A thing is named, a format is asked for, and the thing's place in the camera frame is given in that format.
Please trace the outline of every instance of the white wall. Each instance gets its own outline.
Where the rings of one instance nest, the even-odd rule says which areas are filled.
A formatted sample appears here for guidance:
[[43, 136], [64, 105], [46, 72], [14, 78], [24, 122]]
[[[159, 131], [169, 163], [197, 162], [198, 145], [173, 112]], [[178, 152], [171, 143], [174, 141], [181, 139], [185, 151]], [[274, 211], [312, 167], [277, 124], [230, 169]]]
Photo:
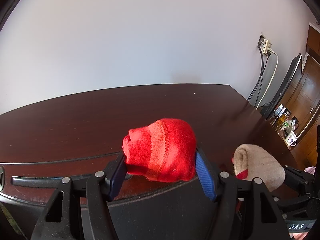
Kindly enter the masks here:
[[[305, 53], [302, 0], [21, 0], [0, 32], [0, 113], [48, 98], [140, 84], [230, 84], [247, 97], [260, 33], [280, 86]], [[274, 69], [271, 56], [263, 87]]]

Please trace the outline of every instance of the ribbed blue pad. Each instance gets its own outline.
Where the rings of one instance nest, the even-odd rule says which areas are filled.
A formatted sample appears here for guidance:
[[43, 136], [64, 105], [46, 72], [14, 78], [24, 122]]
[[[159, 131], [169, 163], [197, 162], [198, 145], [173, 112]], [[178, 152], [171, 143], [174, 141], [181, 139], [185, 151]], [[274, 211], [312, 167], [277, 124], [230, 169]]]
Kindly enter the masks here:
[[196, 152], [196, 172], [198, 174], [204, 194], [210, 198], [211, 201], [215, 200], [216, 193], [214, 191], [214, 180], [210, 176], [210, 173], [198, 152]]

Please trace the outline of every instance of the black cable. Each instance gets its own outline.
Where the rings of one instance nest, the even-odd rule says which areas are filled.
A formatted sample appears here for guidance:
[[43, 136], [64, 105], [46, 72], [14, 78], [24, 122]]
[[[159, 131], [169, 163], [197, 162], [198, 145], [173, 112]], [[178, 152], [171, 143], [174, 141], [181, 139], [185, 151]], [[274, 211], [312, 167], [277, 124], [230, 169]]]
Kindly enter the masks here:
[[260, 54], [261, 54], [261, 72], [260, 72], [260, 76], [259, 76], [259, 79], [258, 79], [256, 85], [254, 86], [253, 90], [251, 91], [251, 93], [250, 93], [250, 95], [249, 95], [249, 97], [248, 97], [248, 99], [247, 99], [248, 102], [249, 102], [249, 100], [252, 98], [252, 96], [254, 95], [254, 93], [255, 93], [256, 90], [257, 90], [257, 87], [258, 87], [258, 85], [259, 85], [259, 82], [260, 82], [260, 79], [261, 79], [261, 76], [262, 76], [263, 67], [264, 67], [264, 66], [263, 66], [264, 64], [263, 64], [262, 51], [261, 51], [259, 45], [258, 45], [257, 47], [258, 47], [258, 49], [259, 49], [259, 51], [260, 51]]
[[271, 53], [269, 52], [269, 53], [268, 53], [267, 60], [266, 60], [266, 64], [264, 65], [264, 68], [263, 68], [263, 70], [262, 70], [260, 88], [259, 88], [259, 92], [258, 92], [258, 95], [257, 95], [256, 103], [254, 104], [254, 108], [257, 108], [257, 103], [258, 103], [258, 99], [259, 99], [259, 95], [260, 95], [260, 91], [261, 91], [261, 87], [262, 87], [262, 82], [263, 82], [263, 73], [264, 73], [264, 70], [266, 69], [267, 62], [268, 62], [268, 59], [269, 59], [270, 55], [271, 55]]

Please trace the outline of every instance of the black monitor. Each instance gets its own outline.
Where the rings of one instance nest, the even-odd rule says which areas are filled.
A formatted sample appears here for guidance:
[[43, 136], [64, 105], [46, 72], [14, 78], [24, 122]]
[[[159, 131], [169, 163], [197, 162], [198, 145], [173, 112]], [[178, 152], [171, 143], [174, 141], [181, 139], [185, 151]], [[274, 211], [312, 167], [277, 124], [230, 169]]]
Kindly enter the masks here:
[[292, 60], [288, 72], [285, 75], [285, 78], [282, 81], [282, 84], [280, 85], [280, 88], [273, 97], [272, 101], [264, 104], [263, 108], [261, 109], [260, 113], [264, 118], [268, 118], [270, 114], [272, 114], [273, 110], [279, 104], [281, 99], [281, 103], [284, 106], [286, 105], [286, 103], [288, 103], [301, 78], [302, 54], [299, 53], [299, 55]]

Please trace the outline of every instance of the tabletop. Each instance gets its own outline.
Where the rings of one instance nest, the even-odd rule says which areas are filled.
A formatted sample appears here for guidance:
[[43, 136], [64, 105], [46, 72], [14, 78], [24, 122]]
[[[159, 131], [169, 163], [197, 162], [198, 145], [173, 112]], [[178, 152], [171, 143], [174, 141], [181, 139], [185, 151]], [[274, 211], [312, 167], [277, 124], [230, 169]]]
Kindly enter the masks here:
[[[0, 115], [2, 196], [43, 205], [53, 189], [13, 186], [11, 176], [64, 177], [94, 173], [116, 158], [128, 130], [161, 118], [193, 128], [208, 159], [233, 172], [242, 143], [256, 144], [281, 165], [297, 164], [261, 114], [229, 85], [161, 84], [95, 90], [53, 98]], [[152, 194], [187, 182], [161, 183], [133, 176], [117, 200]], [[281, 196], [290, 189], [281, 187]]]

